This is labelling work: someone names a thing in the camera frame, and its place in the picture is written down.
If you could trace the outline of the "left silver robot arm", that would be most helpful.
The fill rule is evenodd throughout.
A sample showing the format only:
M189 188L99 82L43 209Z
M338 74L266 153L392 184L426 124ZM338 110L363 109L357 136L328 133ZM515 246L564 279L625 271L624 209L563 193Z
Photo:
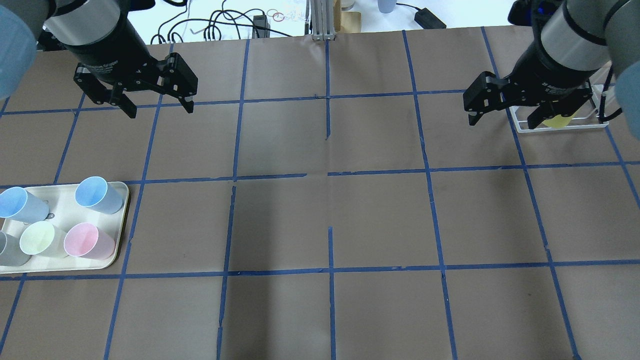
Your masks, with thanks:
M94 104L134 119L137 106L127 93L153 91L194 112L198 77L176 52L163 60L150 54L128 20L129 0L3 0L0 8L3 99L18 89L49 30L78 59L73 80Z

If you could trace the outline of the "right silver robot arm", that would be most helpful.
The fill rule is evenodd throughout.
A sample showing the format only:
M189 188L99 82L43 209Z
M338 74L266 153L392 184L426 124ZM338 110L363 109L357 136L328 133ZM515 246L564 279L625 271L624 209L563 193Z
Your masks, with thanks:
M530 128L557 116L571 117L592 95L588 80L606 63L615 74L615 96L628 129L639 136L639 2L637 0L541 0L529 6L534 39L511 73L483 71L462 95L468 122L513 106L532 107Z

